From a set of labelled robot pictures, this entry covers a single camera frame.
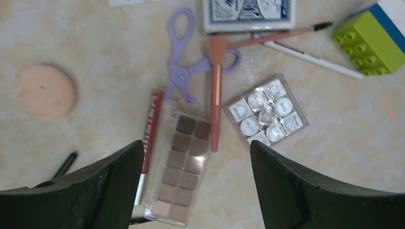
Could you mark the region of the pink spoolie brush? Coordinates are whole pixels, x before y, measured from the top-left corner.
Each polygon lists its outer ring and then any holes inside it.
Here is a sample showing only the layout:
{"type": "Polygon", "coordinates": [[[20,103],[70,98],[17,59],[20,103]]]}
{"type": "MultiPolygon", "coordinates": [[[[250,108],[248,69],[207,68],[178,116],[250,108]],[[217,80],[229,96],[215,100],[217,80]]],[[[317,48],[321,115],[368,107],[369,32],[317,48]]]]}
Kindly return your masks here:
{"type": "Polygon", "coordinates": [[[261,36],[259,38],[252,38],[247,41],[229,44],[227,46],[227,49],[237,49],[237,48],[250,46],[250,45],[254,45],[254,44],[262,44],[265,42],[277,41],[277,40],[281,40],[284,38],[298,36],[298,35],[302,35],[302,34],[309,33],[309,32],[316,32],[316,31],[326,29],[326,28],[332,26],[333,24],[334,24],[334,21],[325,21],[325,22],[320,22],[320,23],[317,23],[317,24],[314,24],[312,26],[305,27],[305,28],[293,29],[293,30],[289,30],[286,32],[261,36]]]}

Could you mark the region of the false eyelashes card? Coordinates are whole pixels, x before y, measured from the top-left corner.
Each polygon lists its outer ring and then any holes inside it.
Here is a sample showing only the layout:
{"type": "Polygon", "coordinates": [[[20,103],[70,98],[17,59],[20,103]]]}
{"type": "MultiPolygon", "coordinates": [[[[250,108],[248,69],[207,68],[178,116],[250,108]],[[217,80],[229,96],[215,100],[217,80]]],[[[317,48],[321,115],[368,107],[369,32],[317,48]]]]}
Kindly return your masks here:
{"type": "Polygon", "coordinates": [[[110,7],[123,7],[132,4],[154,2],[154,1],[160,0],[108,0],[108,3],[110,7]]]}

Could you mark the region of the green blue toy brick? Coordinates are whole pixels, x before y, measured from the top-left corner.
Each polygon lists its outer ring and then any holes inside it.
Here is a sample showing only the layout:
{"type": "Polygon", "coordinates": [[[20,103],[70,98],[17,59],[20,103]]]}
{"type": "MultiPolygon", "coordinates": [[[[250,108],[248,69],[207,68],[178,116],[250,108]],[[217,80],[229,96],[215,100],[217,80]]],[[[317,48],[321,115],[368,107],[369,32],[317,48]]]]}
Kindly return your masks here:
{"type": "Polygon", "coordinates": [[[396,73],[405,64],[405,2],[379,0],[348,17],[332,37],[364,75],[396,73]]]}

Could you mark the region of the blue playing card box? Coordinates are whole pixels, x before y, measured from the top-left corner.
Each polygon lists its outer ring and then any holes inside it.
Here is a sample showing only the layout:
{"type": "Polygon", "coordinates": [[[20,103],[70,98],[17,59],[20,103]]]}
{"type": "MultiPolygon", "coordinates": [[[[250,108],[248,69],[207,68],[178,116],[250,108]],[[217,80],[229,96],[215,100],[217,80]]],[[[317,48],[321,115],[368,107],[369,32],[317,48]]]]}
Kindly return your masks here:
{"type": "Polygon", "coordinates": [[[295,27],[295,0],[204,0],[207,33],[289,30],[295,27]]]}

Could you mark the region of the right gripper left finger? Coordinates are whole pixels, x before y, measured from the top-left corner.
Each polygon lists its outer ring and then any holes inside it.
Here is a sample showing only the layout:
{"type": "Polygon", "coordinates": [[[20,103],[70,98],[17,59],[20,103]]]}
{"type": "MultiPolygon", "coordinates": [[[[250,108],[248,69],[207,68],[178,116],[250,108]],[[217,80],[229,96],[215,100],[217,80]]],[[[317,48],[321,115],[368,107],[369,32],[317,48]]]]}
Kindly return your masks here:
{"type": "Polygon", "coordinates": [[[1,191],[3,229],[127,229],[143,144],[134,141],[70,174],[28,188],[1,191]]]}

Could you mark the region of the black makeup brush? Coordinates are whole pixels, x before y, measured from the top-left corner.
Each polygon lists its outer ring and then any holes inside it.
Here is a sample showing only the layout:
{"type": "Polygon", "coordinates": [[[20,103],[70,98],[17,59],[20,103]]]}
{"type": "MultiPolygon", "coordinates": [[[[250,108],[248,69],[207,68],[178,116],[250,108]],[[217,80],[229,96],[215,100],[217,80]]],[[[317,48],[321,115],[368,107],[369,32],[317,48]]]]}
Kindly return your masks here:
{"type": "Polygon", "coordinates": [[[54,184],[53,179],[64,176],[68,172],[68,170],[71,168],[72,164],[76,161],[77,157],[78,157],[78,152],[77,151],[72,152],[67,157],[67,159],[63,162],[63,164],[60,166],[60,168],[58,169],[58,171],[55,173],[55,175],[52,177],[51,180],[44,181],[44,182],[36,185],[34,188],[47,187],[47,186],[53,185],[54,184]]]}

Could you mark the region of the white eyeliner pencil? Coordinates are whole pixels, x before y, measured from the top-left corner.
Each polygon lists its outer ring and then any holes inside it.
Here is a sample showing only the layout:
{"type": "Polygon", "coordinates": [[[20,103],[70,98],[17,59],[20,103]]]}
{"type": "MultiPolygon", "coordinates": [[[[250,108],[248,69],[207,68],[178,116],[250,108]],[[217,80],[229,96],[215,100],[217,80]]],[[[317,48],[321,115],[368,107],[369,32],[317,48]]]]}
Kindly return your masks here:
{"type": "Polygon", "coordinates": [[[364,75],[359,71],[349,69],[342,65],[339,65],[334,62],[328,61],[326,59],[320,58],[316,55],[312,55],[308,52],[304,52],[304,51],[295,49],[293,47],[287,46],[280,42],[268,41],[268,42],[264,42],[263,45],[268,48],[271,48],[273,50],[282,52],[284,54],[293,56],[298,59],[302,59],[309,63],[321,66],[321,67],[331,70],[333,72],[340,73],[340,74],[346,75],[346,76],[354,78],[354,79],[362,79],[364,77],[364,75]]]}

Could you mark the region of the clear silver pan palette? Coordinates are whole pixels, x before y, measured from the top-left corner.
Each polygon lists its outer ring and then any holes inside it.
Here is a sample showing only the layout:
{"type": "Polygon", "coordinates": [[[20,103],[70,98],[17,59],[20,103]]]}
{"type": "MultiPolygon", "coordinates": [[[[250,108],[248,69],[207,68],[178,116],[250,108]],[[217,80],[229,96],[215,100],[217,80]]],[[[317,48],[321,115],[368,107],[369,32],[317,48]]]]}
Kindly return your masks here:
{"type": "Polygon", "coordinates": [[[272,147],[309,125],[281,73],[225,103],[223,111],[246,149],[255,140],[272,147]]]}

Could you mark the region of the round peach powder puff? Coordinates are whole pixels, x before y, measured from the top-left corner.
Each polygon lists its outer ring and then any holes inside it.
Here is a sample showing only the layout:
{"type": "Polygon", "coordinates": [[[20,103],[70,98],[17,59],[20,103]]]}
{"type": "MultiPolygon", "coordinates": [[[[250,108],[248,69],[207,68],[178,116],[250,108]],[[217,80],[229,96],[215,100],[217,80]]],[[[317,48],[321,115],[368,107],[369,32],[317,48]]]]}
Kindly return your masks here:
{"type": "Polygon", "coordinates": [[[76,101],[73,80],[58,68],[36,65],[19,75],[18,98],[31,117],[53,121],[66,116],[76,101]]]}

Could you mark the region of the brown eyeshadow palette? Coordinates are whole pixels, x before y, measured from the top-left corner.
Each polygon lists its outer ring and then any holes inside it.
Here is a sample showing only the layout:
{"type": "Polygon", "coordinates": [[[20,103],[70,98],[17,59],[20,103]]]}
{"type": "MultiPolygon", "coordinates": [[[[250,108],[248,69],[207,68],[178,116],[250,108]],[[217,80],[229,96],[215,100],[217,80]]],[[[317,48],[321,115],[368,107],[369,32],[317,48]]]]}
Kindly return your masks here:
{"type": "Polygon", "coordinates": [[[172,112],[145,218],[187,226],[210,156],[209,121],[181,111],[172,112]]]}

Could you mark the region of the purple eyelash curler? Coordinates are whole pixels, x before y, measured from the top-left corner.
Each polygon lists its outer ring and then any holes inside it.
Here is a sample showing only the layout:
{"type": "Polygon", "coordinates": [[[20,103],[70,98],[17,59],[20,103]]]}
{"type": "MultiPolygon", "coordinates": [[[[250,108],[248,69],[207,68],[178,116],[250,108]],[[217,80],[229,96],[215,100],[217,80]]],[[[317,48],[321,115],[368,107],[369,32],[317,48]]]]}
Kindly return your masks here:
{"type": "Polygon", "coordinates": [[[211,70],[208,58],[197,61],[189,61],[184,51],[194,33],[195,16],[189,8],[178,8],[168,21],[168,31],[171,37],[172,54],[168,62],[171,71],[171,79],[166,92],[166,101],[173,106],[178,104],[174,98],[174,92],[179,89],[187,105],[195,105],[197,98],[194,90],[199,86],[202,90],[209,90],[206,73],[211,70]]]}

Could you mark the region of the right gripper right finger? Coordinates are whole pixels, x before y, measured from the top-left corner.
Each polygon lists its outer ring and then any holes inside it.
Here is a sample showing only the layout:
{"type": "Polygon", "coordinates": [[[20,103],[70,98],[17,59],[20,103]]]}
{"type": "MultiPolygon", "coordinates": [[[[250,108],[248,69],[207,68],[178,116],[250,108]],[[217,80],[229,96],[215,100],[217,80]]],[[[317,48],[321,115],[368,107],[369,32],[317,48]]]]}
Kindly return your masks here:
{"type": "Polygon", "coordinates": [[[345,183],[255,140],[252,171],[267,229],[402,229],[405,196],[345,183]]]}

